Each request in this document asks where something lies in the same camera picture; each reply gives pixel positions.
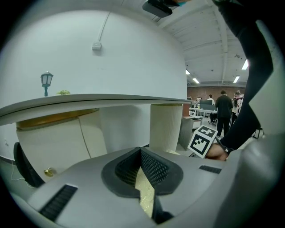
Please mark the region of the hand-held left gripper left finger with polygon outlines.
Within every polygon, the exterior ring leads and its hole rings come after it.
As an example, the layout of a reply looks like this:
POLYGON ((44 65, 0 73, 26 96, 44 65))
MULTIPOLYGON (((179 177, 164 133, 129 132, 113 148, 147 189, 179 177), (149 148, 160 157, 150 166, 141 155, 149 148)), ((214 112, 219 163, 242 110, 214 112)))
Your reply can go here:
POLYGON ((140 148, 76 163, 37 189, 28 204, 43 227, 152 228, 135 188, 140 148))

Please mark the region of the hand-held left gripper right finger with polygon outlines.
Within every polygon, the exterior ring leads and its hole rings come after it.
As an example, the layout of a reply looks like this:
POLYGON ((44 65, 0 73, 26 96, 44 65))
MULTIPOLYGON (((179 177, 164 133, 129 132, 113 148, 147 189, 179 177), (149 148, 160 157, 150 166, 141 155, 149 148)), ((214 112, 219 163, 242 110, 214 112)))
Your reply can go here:
POLYGON ((141 168, 154 188, 153 219, 142 228, 213 228, 224 161, 141 148, 141 168))

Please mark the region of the person's right hand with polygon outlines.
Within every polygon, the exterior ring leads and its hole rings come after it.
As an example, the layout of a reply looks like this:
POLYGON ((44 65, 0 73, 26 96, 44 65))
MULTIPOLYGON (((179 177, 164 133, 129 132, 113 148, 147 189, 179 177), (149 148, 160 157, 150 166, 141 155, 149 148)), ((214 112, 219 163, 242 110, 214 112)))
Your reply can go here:
POLYGON ((226 161, 228 158, 228 149, 218 143, 213 143, 205 155, 207 159, 226 161))

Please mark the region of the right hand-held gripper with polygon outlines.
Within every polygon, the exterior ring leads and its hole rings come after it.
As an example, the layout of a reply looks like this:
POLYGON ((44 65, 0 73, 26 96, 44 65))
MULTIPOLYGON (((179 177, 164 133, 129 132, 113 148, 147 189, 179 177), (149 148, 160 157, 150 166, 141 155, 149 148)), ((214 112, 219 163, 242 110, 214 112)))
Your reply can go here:
POLYGON ((218 131, 201 125, 192 135, 189 143, 189 149, 200 158, 205 158, 213 141, 216 138, 218 131))

